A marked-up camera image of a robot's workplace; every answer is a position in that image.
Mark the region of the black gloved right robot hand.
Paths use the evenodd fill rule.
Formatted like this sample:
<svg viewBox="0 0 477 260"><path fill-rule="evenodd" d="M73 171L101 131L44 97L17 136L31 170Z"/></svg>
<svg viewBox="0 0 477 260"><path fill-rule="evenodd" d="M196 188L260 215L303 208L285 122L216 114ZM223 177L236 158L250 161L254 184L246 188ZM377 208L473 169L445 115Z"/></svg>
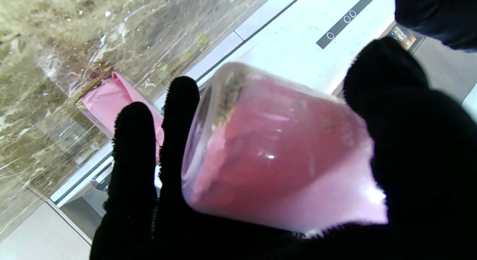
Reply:
<svg viewBox="0 0 477 260"><path fill-rule="evenodd" d="M386 195L388 223L346 223L302 239L192 210L180 171L199 91L181 76L166 98L160 196L152 114L141 102L119 113L106 213L89 259L476 259L475 121L431 89L416 59L390 37L363 48L345 77L344 97L374 140L371 168Z"/></svg>

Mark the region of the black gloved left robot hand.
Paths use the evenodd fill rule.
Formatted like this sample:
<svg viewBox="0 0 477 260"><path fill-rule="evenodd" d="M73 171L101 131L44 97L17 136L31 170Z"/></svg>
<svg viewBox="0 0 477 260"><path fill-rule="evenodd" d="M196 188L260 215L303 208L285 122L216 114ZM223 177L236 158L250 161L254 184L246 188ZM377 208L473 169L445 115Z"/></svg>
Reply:
<svg viewBox="0 0 477 260"><path fill-rule="evenodd" d="M395 20L453 50L476 53L477 0L395 0Z"/></svg>

